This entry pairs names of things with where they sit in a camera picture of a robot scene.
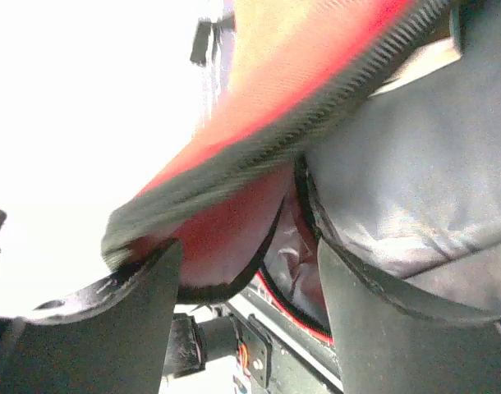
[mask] red fabric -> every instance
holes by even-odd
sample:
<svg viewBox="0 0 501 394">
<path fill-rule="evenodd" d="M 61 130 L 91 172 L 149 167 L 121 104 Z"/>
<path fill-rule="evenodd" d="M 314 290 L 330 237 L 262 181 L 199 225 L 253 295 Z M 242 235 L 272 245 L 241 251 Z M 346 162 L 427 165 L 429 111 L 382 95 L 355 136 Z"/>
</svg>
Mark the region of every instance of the red fabric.
<svg viewBox="0 0 501 394">
<path fill-rule="evenodd" d="M 215 108 L 211 121 L 141 193 L 278 119 L 351 64 L 412 2 L 303 0 L 302 16 L 297 4 L 286 6 L 291 2 L 253 0 L 253 8 L 249 4 L 247 0 L 236 3 L 239 30 L 230 93 Z M 258 7 L 264 8 L 262 14 L 277 17 L 249 21 L 241 13 Z M 271 24 L 297 12 L 296 25 L 288 28 L 288 34 L 270 37 L 272 31 L 278 31 Z M 253 53 L 259 54 L 258 60 Z"/>
<path fill-rule="evenodd" d="M 251 182 L 227 201 L 201 211 L 181 226 L 178 224 L 176 231 L 164 228 L 134 241 L 134 259 L 146 256 L 170 236 L 183 245 L 181 286 L 231 283 L 269 233 L 292 174 L 292 166 L 279 168 Z"/>
</svg>

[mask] bag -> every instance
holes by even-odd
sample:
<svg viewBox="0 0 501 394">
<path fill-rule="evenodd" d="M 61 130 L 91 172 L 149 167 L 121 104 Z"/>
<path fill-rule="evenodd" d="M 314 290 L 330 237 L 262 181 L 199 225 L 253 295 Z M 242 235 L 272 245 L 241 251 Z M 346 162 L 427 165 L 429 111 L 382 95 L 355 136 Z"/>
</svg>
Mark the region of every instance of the bag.
<svg viewBox="0 0 501 394">
<path fill-rule="evenodd" d="M 501 392 L 501 3 L 461 8 L 459 62 L 370 97 L 452 8 L 237 3 L 227 91 L 110 217 L 108 265 L 177 238 L 179 303 L 260 270 L 347 392 Z"/>
</svg>

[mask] white background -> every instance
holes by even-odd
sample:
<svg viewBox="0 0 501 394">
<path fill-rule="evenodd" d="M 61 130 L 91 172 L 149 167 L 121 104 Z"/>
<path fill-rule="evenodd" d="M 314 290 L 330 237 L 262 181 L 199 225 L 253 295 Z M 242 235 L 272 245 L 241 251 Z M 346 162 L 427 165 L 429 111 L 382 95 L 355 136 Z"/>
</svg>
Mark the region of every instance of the white background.
<svg viewBox="0 0 501 394">
<path fill-rule="evenodd" d="M 0 2 L 0 314 L 108 272 L 108 215 L 198 121 L 205 3 Z"/>
</svg>

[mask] metal bracket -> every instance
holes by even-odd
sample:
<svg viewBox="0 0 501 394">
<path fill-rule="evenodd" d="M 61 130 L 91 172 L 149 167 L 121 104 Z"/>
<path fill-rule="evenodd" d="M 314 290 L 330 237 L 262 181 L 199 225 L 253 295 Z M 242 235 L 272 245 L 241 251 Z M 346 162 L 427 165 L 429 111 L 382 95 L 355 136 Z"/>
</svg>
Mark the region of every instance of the metal bracket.
<svg viewBox="0 0 501 394">
<path fill-rule="evenodd" d="M 249 352 L 250 375 L 261 387 L 267 388 L 271 372 L 273 344 L 266 330 L 261 327 L 254 315 L 249 316 L 248 321 L 238 322 L 240 338 Z"/>
</svg>

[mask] gray fabric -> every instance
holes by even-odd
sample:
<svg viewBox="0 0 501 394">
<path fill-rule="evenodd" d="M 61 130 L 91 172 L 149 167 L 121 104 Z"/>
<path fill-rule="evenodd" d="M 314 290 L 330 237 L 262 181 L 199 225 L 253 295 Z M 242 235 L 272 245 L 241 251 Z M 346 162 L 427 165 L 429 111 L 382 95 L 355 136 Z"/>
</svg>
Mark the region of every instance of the gray fabric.
<svg viewBox="0 0 501 394">
<path fill-rule="evenodd" d="M 319 282 L 316 241 L 305 227 L 296 187 L 283 207 L 264 266 L 283 297 L 329 329 L 324 293 Z"/>
<path fill-rule="evenodd" d="M 339 241 L 398 277 L 501 243 L 501 2 L 474 17 L 462 60 L 372 98 L 307 155 Z M 482 259 L 452 269 L 490 302 L 457 300 L 501 309 L 501 249 Z M 456 276 L 416 283 L 456 288 Z"/>
</svg>

